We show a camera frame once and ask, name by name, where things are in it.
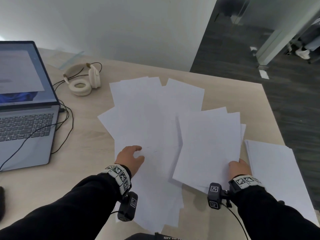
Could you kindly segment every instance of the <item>white headphones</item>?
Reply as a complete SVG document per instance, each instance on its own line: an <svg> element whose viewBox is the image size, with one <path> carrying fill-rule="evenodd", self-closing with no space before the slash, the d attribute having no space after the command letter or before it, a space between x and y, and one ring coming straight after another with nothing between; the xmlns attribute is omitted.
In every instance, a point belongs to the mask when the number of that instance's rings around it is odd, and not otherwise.
<svg viewBox="0 0 320 240"><path fill-rule="evenodd" d="M68 77L76 74L83 68L89 68L89 81L85 79L77 79L72 82L68 81ZM71 92L77 96L86 96L91 93L92 88L98 88L100 84L100 74L97 68L90 63L73 65L63 74L64 81L68 84Z"/></svg>

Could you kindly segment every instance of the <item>black jacket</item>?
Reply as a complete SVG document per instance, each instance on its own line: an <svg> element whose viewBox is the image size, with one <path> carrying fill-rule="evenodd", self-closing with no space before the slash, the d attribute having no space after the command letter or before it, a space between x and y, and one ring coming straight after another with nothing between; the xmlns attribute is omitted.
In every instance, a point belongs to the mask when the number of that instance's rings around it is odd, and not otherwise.
<svg viewBox="0 0 320 240"><path fill-rule="evenodd" d="M94 240L120 198L119 187L110 175L89 176L61 199L2 229L0 239ZM232 201L252 240L320 239L320 228L297 210L278 203L260 186L240 191Z"/></svg>

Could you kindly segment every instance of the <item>floor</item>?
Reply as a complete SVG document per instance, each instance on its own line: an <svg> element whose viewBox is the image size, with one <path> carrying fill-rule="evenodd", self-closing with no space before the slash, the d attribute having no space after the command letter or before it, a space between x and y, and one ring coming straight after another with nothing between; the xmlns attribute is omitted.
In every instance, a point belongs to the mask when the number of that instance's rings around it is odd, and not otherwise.
<svg viewBox="0 0 320 240"><path fill-rule="evenodd" d="M320 210L320 62L279 53L260 76L250 46L272 30L234 26L212 15L190 72L261 83L286 145L293 149L314 208Z"/></svg>

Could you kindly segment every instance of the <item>desk surface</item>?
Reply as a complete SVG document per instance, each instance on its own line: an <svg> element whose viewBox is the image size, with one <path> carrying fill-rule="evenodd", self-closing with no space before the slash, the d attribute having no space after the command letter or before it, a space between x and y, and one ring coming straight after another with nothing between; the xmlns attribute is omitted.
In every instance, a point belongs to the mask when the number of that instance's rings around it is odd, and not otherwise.
<svg viewBox="0 0 320 240"><path fill-rule="evenodd" d="M60 52L52 59L67 60L69 57L70 54ZM240 111L241 123L247 125L245 139L284 145L261 84L90 56L81 56L75 62L102 63L102 87L80 97L72 95L66 84L59 86L58 98L74 113L74 130L49 164L0 174L0 185L6 189L7 207L0 228L57 200L83 178L100 173L114 162L114 140L97 118L114 107L109 86L112 82L149 76L160 77L162 85L172 78L204 88L202 110L226 106L229 113ZM63 79L62 71L50 65L46 68L52 83ZM57 132L54 149L61 145L70 128L71 119ZM243 145L241 158L247 161ZM186 185L183 185L182 194L185 207L180 210L179 227L165 226L163 234L187 240L245 239L241 226L227 209L211 210L206 195ZM122 240L137 232L147 231L135 222L116 223L112 216L97 239Z"/></svg>

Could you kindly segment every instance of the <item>white wall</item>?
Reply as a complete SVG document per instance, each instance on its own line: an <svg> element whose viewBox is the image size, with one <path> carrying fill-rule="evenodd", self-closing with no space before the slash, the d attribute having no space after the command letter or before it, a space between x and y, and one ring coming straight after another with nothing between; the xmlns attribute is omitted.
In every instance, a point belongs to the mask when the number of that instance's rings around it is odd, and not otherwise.
<svg viewBox="0 0 320 240"><path fill-rule="evenodd" d="M189 71L216 0L0 0L0 36Z"/></svg>

